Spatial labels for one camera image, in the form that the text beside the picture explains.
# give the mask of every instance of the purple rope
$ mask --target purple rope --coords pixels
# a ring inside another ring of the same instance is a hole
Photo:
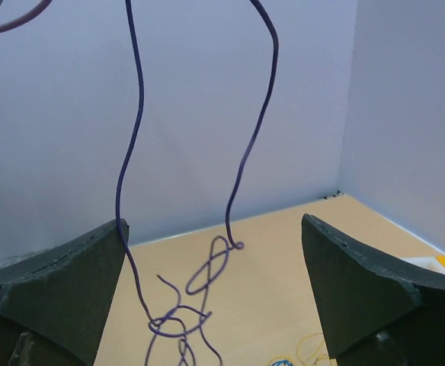
[[[260,115],[258,117],[258,122],[256,124],[255,127],[255,131],[253,132],[250,142],[248,144],[248,147],[245,150],[245,153],[242,157],[242,160],[239,164],[239,169],[238,169],[238,174],[236,176],[236,180],[235,180],[235,185],[232,189],[232,193],[231,196],[229,198],[228,201],[228,205],[226,207],[226,216],[225,216],[225,223],[226,223],[226,231],[227,231],[227,235],[228,235],[228,239],[225,238],[224,236],[217,236],[213,239],[213,241],[211,242],[211,246],[210,246],[210,254],[209,254],[209,258],[207,259],[207,261],[194,273],[194,275],[190,278],[190,280],[188,281],[186,287],[185,287],[185,293],[187,295],[193,296],[196,294],[199,294],[201,292],[203,292],[203,300],[202,300],[202,304],[200,306],[200,310],[197,310],[193,307],[189,307],[186,305],[182,305],[181,304],[181,293],[180,291],[170,282],[166,281],[164,278],[162,278],[161,276],[158,276],[158,279],[163,283],[166,284],[167,286],[169,286],[170,288],[172,288],[176,294],[177,294],[177,303],[174,307],[172,307],[164,316],[158,317],[158,318],[153,318],[151,313],[149,312],[149,308],[148,305],[145,302],[145,299],[142,295],[142,289],[141,289],[141,281],[139,279],[139,274],[138,274],[138,270],[136,268],[136,263],[134,261],[133,258],[133,254],[130,251],[130,247],[128,246],[126,237],[124,236],[124,232],[122,229],[122,225],[121,225],[121,215],[120,215],[120,202],[121,202],[121,190],[123,187],[123,180],[124,180],[124,175],[126,174],[126,169],[127,166],[130,162],[130,158],[131,155],[133,154],[133,150],[134,150],[134,146],[136,144],[136,138],[138,135],[138,131],[139,131],[139,126],[141,124],[141,118],[142,118],[142,113],[143,113],[143,107],[144,107],[144,95],[145,95],[145,89],[144,89],[144,84],[143,84],[143,76],[142,76],[142,67],[141,67],[141,60],[139,57],[139,48],[138,48],[138,42],[136,39],[136,29],[135,29],[135,25],[134,25],[134,20],[133,20],[133,10],[132,10],[132,5],[131,5],[131,1],[130,0],[125,0],[126,2],[126,15],[128,18],[128,25],[130,28],[130,36],[131,36],[131,43],[133,46],[133,54],[134,54],[134,59],[135,59],[135,64],[136,64],[136,71],[137,71],[137,76],[138,76],[138,86],[139,86],[139,102],[138,102],[138,113],[136,115],[136,121],[134,124],[134,128],[133,128],[133,133],[131,135],[131,139],[130,139],[130,144],[128,145],[128,149],[126,152],[126,156],[124,157],[124,161],[123,161],[123,165],[121,167],[120,170],[120,174],[119,174],[119,178],[117,181],[117,188],[116,188],[116,223],[117,223],[117,229],[118,229],[118,233],[120,235],[120,238],[122,239],[123,242],[123,247],[124,247],[124,251],[126,252],[126,256],[130,262],[131,268],[133,270],[133,277],[134,277],[134,281],[135,281],[135,285],[136,285],[136,292],[138,294],[138,298],[139,298],[139,302],[141,303],[143,309],[145,310],[146,316],[148,317],[149,323],[148,323],[148,327],[150,329],[150,331],[153,333],[153,337],[149,343],[148,346],[148,350],[146,352],[146,357],[145,357],[145,366],[148,366],[149,363],[149,359],[150,356],[152,354],[152,349],[153,349],[153,345],[155,344],[155,341],[157,339],[157,337],[159,336],[163,336],[163,337],[167,337],[167,338],[173,338],[173,339],[178,339],[178,351],[180,354],[180,360],[178,362],[178,366],[189,366],[188,362],[187,362],[187,353],[190,354],[190,358],[192,360],[192,364],[195,366],[196,364],[196,357],[194,354],[193,349],[191,348],[188,340],[187,340],[187,336],[189,334],[191,334],[192,332],[195,331],[199,331],[200,335],[205,343],[205,345],[207,346],[207,348],[209,348],[209,350],[217,357],[217,359],[219,360],[219,365],[222,366],[223,365],[223,358],[221,357],[221,355],[219,354],[219,352],[209,343],[209,341],[207,340],[206,335],[203,332],[203,324],[205,324],[205,322],[210,318],[210,316],[212,315],[212,313],[209,311],[206,313],[206,303],[207,303],[207,298],[209,296],[209,289],[210,289],[210,285],[222,274],[222,272],[224,271],[224,269],[226,268],[227,264],[228,264],[228,260],[229,260],[229,253],[233,250],[233,249],[243,249],[244,247],[244,243],[243,242],[235,242],[233,237],[232,237],[232,232],[231,232],[231,224],[230,224],[230,214],[231,214],[231,209],[232,209],[232,204],[235,200],[235,196],[236,193],[238,192],[239,189],[239,185],[241,183],[242,180],[242,175],[243,175],[243,171],[245,169],[245,164],[246,161],[249,157],[249,154],[251,152],[251,149],[253,148],[253,145],[255,144],[256,138],[258,136],[258,132],[260,131],[260,127],[261,124],[263,122],[263,118],[265,115],[265,111],[267,110],[267,106],[270,102],[270,98],[271,98],[271,94],[274,88],[274,83],[275,83],[275,76],[277,73],[277,61],[278,61],[278,36],[277,36],[277,32],[275,31],[275,28],[271,22],[270,17],[268,16],[267,12],[265,11],[263,5],[259,2],[259,0],[249,0],[250,3],[253,4],[253,6],[255,7],[255,9],[257,10],[257,12],[259,13],[259,15],[261,16],[261,18],[263,19],[265,25],[267,26],[267,29],[270,31],[271,34],[271,38],[273,41],[273,57],[272,57],[272,64],[271,64],[271,76],[270,76],[270,81],[268,83],[268,89],[267,89],[267,94],[266,97],[264,99],[264,103],[261,107],[261,112]],[[215,249],[215,245],[216,243],[221,240],[224,245],[225,248],[224,250],[222,250],[221,252],[217,252],[216,254],[214,254],[214,249]],[[224,259],[222,261],[221,267],[215,271],[214,274],[211,274],[212,272],[212,263],[213,261],[220,257],[221,255],[224,255]],[[195,282],[195,280],[197,279],[197,277],[199,275],[201,275],[204,270],[206,270],[206,283],[203,284],[202,286],[196,288],[196,289],[191,289],[193,283]],[[176,316],[174,316],[176,314],[176,312],[180,309],[186,309],[189,311],[192,311],[194,313],[196,313],[199,317],[199,322],[197,325],[195,325],[194,327],[188,329],[185,325],[185,323],[177,318]],[[168,333],[168,332],[163,332],[161,331],[162,326],[167,323],[168,321],[175,321],[177,323],[180,323],[182,325],[182,332],[179,333]]]
[[[43,11],[48,8],[48,5],[50,5],[51,2],[52,0],[41,0],[41,2],[37,6],[29,10],[29,12],[25,15],[22,15],[19,18],[14,19],[13,21],[9,21],[8,23],[0,24],[0,33],[10,31],[11,29],[15,29],[17,27],[20,27],[21,25],[28,23],[29,21],[32,21],[38,15],[43,13]]]

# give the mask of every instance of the wooden table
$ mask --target wooden table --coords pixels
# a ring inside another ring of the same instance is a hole
[[[211,287],[207,309],[213,315],[204,328],[224,364],[266,366],[278,355],[289,355],[297,361],[300,339],[321,332],[300,239],[300,221],[305,213],[398,257],[438,254],[349,196],[234,222],[235,239],[242,240],[245,248],[231,252],[227,269]],[[156,275],[184,291],[188,279],[207,260],[213,237],[225,234],[223,226],[218,226],[133,248],[153,316],[164,315],[176,301],[174,291]],[[183,303],[199,307],[200,302],[201,295],[184,294]],[[192,326],[197,323],[197,317],[189,312],[181,311],[178,316]],[[175,324],[164,328],[172,332],[178,329]],[[95,365],[143,365],[151,335],[131,269],[125,262]],[[321,340],[316,336],[305,341],[299,353],[308,358]],[[218,365],[197,332],[190,335],[189,342],[198,365]],[[159,339],[150,365],[175,366],[178,359],[177,341]]]

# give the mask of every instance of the white wall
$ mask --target white wall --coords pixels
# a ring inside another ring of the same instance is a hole
[[[0,21],[36,1],[4,1]],[[333,192],[356,0],[265,1],[280,68],[233,218]],[[221,223],[270,72],[271,41],[248,1],[135,2],[146,114],[126,177],[132,241]],[[0,261],[114,217],[136,115],[123,2],[53,2],[0,35]]]
[[[445,2],[358,2],[339,188],[445,249]]]

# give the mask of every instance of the table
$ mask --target table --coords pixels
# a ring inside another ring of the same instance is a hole
[[[300,339],[321,332],[300,239],[300,221],[305,213],[391,255],[404,258],[439,254],[347,195],[234,222],[233,235],[245,243],[245,248],[231,252],[226,270],[213,283],[207,306],[213,315],[204,326],[224,364],[266,366],[278,355],[289,355],[297,361]],[[183,291],[191,275],[207,260],[213,237],[225,234],[223,226],[216,226],[133,247],[153,316],[164,315],[176,301],[174,291],[156,275]],[[201,298],[184,294],[183,303],[199,307]],[[178,315],[192,326],[197,324],[197,317],[189,312]],[[172,332],[178,329],[175,324],[164,328]],[[95,366],[143,365],[151,335],[125,261]],[[304,359],[317,349],[320,339],[316,336],[303,343],[299,353]],[[218,365],[197,332],[189,341],[198,365]],[[177,341],[159,339],[150,365],[177,365],[178,359]]]

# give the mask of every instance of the beige tabletop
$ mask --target beige tabletop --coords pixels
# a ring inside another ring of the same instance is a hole
[[[204,326],[207,338],[222,355],[225,365],[266,366],[279,355],[297,361],[299,341],[321,332],[300,241],[300,221],[305,213],[391,255],[438,254],[349,196],[234,222],[235,239],[243,241],[245,248],[231,252],[226,270],[213,283],[207,304],[213,315]],[[191,275],[207,260],[210,243],[216,235],[225,235],[222,226],[133,248],[143,293],[153,316],[163,316],[176,301],[173,290],[156,275],[160,274],[183,292]],[[184,294],[182,301],[199,307],[201,299],[201,295]],[[197,324],[197,317],[188,311],[181,310],[177,315],[188,325]],[[164,330],[177,332],[180,326],[168,324]],[[136,296],[132,272],[125,262],[95,366],[143,365],[151,336]],[[189,335],[189,342],[198,365],[218,365],[197,332]],[[325,353],[325,348],[318,350],[321,342],[322,337],[317,335],[302,343],[299,354],[304,361],[309,359],[306,366],[323,357],[320,354]],[[178,360],[177,341],[159,339],[149,364],[176,366]]]

